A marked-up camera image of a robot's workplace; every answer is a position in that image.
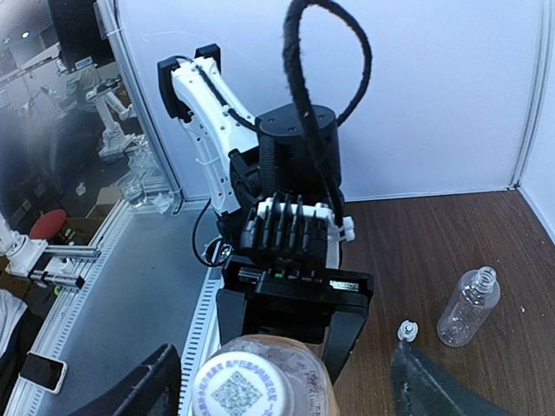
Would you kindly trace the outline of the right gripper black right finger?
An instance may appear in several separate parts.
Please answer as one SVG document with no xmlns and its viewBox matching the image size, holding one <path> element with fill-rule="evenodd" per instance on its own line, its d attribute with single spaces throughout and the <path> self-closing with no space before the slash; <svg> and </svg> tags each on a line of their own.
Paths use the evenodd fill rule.
<svg viewBox="0 0 555 416">
<path fill-rule="evenodd" d="M 390 379 L 398 415 L 507 415 L 463 387 L 419 348 L 401 341 L 392 355 Z"/>
</svg>

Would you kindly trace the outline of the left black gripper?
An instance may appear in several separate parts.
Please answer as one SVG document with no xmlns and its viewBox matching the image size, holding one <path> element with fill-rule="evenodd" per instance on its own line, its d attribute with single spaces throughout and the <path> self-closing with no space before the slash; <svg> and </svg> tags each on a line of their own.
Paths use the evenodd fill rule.
<svg viewBox="0 0 555 416">
<path fill-rule="evenodd" d="M 275 335 L 322 347 L 337 380 L 369 317 L 374 277 L 366 272 L 264 267 L 230 256 L 216 295 L 221 343 L 243 335 Z"/>
</svg>

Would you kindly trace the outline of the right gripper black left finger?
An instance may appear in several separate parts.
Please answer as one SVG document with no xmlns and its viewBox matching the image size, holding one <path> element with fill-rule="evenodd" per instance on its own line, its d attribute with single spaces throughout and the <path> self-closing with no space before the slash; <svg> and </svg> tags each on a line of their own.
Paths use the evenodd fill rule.
<svg viewBox="0 0 555 416">
<path fill-rule="evenodd" d="M 180 356 L 171 344 L 150 354 L 118 384 L 77 415 L 177 415 L 181 388 Z"/>
</svg>

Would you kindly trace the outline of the white cap of clear bottle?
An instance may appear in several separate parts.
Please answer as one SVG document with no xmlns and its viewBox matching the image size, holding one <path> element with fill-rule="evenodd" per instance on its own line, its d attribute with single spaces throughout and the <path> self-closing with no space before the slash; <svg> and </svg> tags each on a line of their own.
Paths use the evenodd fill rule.
<svg viewBox="0 0 555 416">
<path fill-rule="evenodd" d="M 397 330 L 397 338 L 399 341 L 413 342 L 419 332 L 419 326 L 416 322 L 405 320 L 401 323 Z"/>
</svg>

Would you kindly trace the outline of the amber tea bottle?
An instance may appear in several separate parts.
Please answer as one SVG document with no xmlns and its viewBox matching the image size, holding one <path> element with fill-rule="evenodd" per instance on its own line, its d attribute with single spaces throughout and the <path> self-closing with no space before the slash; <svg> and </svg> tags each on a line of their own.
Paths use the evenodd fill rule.
<svg viewBox="0 0 555 416">
<path fill-rule="evenodd" d="M 328 371 L 302 342 L 274 335 L 235 338 L 193 379 L 193 415 L 338 415 Z"/>
</svg>

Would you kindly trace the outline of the clear plastic bottle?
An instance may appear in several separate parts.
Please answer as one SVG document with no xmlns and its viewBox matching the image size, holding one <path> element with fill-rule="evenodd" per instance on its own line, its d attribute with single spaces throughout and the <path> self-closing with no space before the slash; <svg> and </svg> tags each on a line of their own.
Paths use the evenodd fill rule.
<svg viewBox="0 0 555 416">
<path fill-rule="evenodd" d="M 449 347 L 465 346 L 500 300 L 500 284 L 491 266 L 464 273 L 437 323 L 437 335 Z"/>
</svg>

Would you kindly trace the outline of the white cap of tea bottle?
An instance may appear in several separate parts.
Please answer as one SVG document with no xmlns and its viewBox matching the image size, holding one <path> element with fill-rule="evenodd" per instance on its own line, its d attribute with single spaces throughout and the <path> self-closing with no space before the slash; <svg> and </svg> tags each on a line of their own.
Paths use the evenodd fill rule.
<svg viewBox="0 0 555 416">
<path fill-rule="evenodd" d="M 193 381 L 194 415 L 292 415 L 293 393 L 284 373 L 264 357 L 242 351 L 217 354 Z"/>
</svg>

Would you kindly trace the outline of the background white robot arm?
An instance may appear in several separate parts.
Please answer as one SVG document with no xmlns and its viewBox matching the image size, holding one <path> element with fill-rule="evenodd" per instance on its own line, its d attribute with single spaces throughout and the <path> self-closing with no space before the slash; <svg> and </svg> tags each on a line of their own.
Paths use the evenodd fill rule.
<svg viewBox="0 0 555 416">
<path fill-rule="evenodd" d="M 1 220 L 1 255 L 12 276 L 30 278 L 48 242 L 32 239 Z M 17 415 L 16 384 L 26 381 L 46 393 L 59 393 L 67 365 L 31 351 L 44 320 L 27 303 L 1 290 L 1 414 Z M 177 350 L 163 344 L 103 394 L 73 415 L 176 415 L 179 413 L 180 363 Z"/>
</svg>

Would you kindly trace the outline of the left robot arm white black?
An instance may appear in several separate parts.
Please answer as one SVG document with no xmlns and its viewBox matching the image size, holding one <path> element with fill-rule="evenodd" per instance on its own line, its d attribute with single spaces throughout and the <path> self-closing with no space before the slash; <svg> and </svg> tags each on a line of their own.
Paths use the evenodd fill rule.
<svg viewBox="0 0 555 416">
<path fill-rule="evenodd" d="M 340 190 L 338 122 L 314 106 L 317 138 L 296 108 L 252 115 L 225 84 L 220 49 L 199 48 L 157 65 L 168 115 L 191 139 L 205 175 L 225 259 L 216 295 L 219 336 L 278 335 L 319 344 L 331 379 L 347 363 L 368 319 L 374 279 L 341 268 L 355 237 Z"/>
</svg>

